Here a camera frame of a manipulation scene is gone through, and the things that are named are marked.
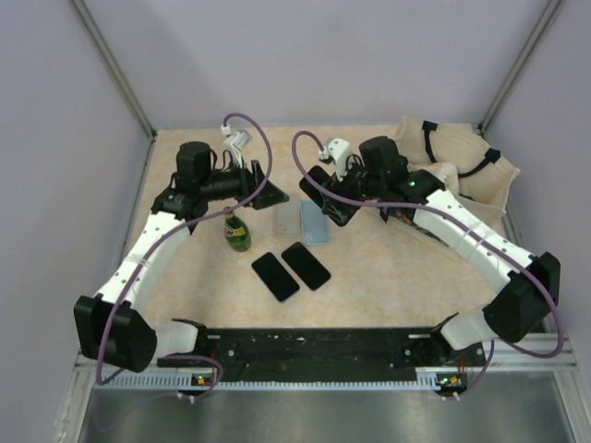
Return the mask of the bare black phone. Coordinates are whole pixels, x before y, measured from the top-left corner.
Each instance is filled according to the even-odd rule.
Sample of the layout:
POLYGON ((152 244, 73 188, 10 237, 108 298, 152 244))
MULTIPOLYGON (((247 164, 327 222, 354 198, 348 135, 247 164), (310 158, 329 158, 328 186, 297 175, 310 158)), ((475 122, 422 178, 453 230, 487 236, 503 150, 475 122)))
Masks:
POLYGON ((281 253, 282 259, 311 291, 317 291, 332 275, 300 242, 281 253))
POLYGON ((255 259, 251 263, 251 268, 280 303, 287 301, 300 290, 297 281, 271 252, 255 259))

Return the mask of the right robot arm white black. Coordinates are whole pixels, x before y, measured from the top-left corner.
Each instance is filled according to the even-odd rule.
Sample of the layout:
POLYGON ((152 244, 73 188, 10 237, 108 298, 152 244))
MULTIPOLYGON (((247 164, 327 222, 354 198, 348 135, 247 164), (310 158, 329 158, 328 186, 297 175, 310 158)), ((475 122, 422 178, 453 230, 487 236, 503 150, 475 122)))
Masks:
POLYGON ((493 292, 490 301, 444 319, 428 339, 433 358, 452 365, 465 348, 501 339, 511 345, 558 311, 561 263, 549 252, 535 255, 502 237, 468 210, 435 174, 410 170, 396 143, 385 136, 353 153, 342 139, 319 151, 335 170, 320 179, 320 206, 338 225, 362 207, 383 219, 398 218, 448 246, 468 262, 493 292))

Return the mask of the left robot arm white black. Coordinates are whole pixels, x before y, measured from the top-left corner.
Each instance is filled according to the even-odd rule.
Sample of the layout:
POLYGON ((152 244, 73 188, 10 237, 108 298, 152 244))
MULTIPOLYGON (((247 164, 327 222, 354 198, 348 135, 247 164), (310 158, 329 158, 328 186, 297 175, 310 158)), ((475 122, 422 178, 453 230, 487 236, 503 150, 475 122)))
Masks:
POLYGON ((143 317, 175 251, 207 218, 212 201, 233 198, 254 210, 288 201, 268 181, 257 161, 216 169, 208 144, 187 142, 176 154, 169 186, 154 200, 141 234, 115 274, 93 296, 82 295, 74 318, 82 354, 133 372, 153 360, 178 354, 188 365, 201 365, 210 345, 199 337, 200 326, 172 320, 151 326, 143 317))

